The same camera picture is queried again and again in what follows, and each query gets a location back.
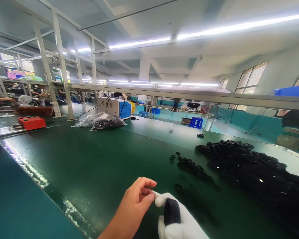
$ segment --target yellow object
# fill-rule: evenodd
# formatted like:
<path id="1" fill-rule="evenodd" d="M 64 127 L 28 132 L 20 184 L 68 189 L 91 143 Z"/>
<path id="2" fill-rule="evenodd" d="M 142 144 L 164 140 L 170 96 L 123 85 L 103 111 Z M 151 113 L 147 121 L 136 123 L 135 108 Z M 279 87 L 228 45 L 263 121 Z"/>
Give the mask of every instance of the yellow object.
<path id="1" fill-rule="evenodd" d="M 131 106 L 132 106 L 132 109 L 131 109 L 131 115 L 134 113 L 134 111 L 135 111 L 135 105 L 134 105 L 134 103 L 133 102 L 131 102 L 131 101 L 129 101 L 129 103 L 131 104 Z"/>

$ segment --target hand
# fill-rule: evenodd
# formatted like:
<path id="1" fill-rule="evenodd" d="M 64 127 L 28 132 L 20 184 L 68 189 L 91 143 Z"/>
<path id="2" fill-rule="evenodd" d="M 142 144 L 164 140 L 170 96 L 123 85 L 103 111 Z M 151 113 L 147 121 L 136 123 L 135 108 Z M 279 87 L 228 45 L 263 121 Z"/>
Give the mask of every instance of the hand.
<path id="1" fill-rule="evenodd" d="M 131 239 L 137 232 L 144 214 L 155 199 L 148 187 L 157 182 L 145 177 L 138 178 L 124 193 L 122 201 L 109 225 L 98 239 Z"/>
<path id="2" fill-rule="evenodd" d="M 155 205 L 158 207 L 165 206 L 167 198 L 178 202 L 181 223 L 165 226 L 164 216 L 160 216 L 158 219 L 158 235 L 160 239 L 209 239 L 185 206 L 172 194 L 164 193 L 159 195 L 155 200 Z"/>
<path id="3" fill-rule="evenodd" d="M 3 98 L 0 98 L 0 101 L 10 101 L 10 102 L 16 102 L 15 99 L 13 98 L 10 98 L 10 97 L 3 97 Z"/>

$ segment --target blue stool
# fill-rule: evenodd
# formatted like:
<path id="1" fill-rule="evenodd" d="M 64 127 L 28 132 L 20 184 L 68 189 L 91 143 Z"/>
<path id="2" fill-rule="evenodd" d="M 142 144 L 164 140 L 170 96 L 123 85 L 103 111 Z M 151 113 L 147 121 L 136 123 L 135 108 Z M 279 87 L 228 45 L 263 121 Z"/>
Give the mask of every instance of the blue stool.
<path id="1" fill-rule="evenodd" d="M 202 129 L 203 119 L 198 117 L 193 117 L 189 123 L 189 127 Z"/>
<path id="2" fill-rule="evenodd" d="M 138 116 L 139 116 L 140 114 L 141 114 L 142 117 L 145 117 L 145 115 L 146 115 L 145 118 L 147 118 L 147 112 L 146 112 L 146 111 L 139 111 Z"/>

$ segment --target blue plastic crate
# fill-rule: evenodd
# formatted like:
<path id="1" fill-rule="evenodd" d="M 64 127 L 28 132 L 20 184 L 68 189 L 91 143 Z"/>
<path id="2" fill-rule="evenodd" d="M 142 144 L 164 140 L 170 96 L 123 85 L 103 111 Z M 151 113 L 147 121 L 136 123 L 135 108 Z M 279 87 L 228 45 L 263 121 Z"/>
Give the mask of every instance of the blue plastic crate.
<path id="1" fill-rule="evenodd" d="M 160 113 L 160 109 L 152 108 L 152 113 L 154 113 L 154 111 L 155 111 L 155 114 L 159 114 Z"/>
<path id="2" fill-rule="evenodd" d="M 299 86 L 287 87 L 273 90 L 275 95 L 280 96 L 299 96 Z"/>

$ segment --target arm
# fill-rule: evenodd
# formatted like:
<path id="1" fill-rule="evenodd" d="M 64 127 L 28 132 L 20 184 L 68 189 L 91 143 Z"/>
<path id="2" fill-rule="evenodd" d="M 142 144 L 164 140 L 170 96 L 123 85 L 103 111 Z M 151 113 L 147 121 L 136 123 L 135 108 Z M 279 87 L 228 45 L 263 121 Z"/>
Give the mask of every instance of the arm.
<path id="1" fill-rule="evenodd" d="M 40 94 L 38 92 L 31 92 L 31 93 L 32 93 L 32 95 L 39 95 L 39 96 L 42 96 L 42 97 L 50 97 L 50 95 L 48 95 L 48 94 Z"/>
<path id="2" fill-rule="evenodd" d="M 155 198 L 149 187 L 156 185 L 152 179 L 138 178 L 125 191 L 114 217 L 98 239 L 132 239 Z"/>
<path id="3" fill-rule="evenodd" d="M 3 97 L 3 98 L 0 98 L 0 101 L 10 101 L 10 102 L 15 102 L 16 100 L 13 99 L 13 98 L 9 98 L 9 97 Z"/>

